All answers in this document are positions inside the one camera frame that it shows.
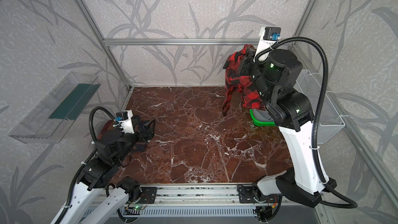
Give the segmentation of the red black plaid shirt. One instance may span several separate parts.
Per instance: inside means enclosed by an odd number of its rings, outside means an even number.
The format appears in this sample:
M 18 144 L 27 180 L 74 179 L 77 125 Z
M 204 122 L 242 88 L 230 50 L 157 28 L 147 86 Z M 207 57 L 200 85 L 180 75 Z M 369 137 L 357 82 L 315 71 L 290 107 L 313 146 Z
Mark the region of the red black plaid shirt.
M 237 51 L 230 55 L 223 69 L 225 72 L 225 89 L 226 98 L 222 106 L 222 114 L 226 116 L 230 109 L 232 95 L 235 91 L 240 93 L 240 99 L 242 107 L 247 109 L 256 109 L 265 111 L 265 106 L 260 98 L 260 95 L 252 81 L 251 76 L 240 76 L 238 69 L 244 58 L 246 58 L 249 53 L 256 49 L 253 45 L 245 45 L 240 51 Z

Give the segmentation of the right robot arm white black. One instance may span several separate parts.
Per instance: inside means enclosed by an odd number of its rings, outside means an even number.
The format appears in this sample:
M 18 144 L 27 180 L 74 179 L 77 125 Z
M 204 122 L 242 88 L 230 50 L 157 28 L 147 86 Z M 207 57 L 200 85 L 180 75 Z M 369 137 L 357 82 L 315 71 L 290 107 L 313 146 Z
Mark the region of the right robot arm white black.
M 265 62 L 255 61 L 256 51 L 244 55 L 238 72 L 248 76 L 255 85 L 265 111 L 279 128 L 287 143 L 292 168 L 273 176 L 264 176 L 252 184 L 259 202 L 270 195 L 308 207 L 317 206 L 326 191 L 319 178 L 312 146 L 314 111 L 308 97 L 294 89 L 303 65 L 296 55 L 284 49 L 271 51 Z

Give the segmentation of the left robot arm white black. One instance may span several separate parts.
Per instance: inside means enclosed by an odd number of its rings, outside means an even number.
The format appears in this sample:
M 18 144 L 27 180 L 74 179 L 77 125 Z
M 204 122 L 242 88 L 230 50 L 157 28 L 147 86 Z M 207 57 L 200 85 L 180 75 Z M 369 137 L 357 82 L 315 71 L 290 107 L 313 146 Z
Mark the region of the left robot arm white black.
M 127 202 L 142 196 L 140 183 L 126 177 L 88 217 L 84 214 L 103 190 L 108 190 L 111 179 L 133 151 L 143 151 L 155 134 L 156 120 L 141 120 L 131 111 L 119 112 L 113 127 L 103 132 L 94 142 L 94 155 L 83 162 L 68 190 L 64 206 L 53 219 L 54 224 L 103 224 L 113 212 Z

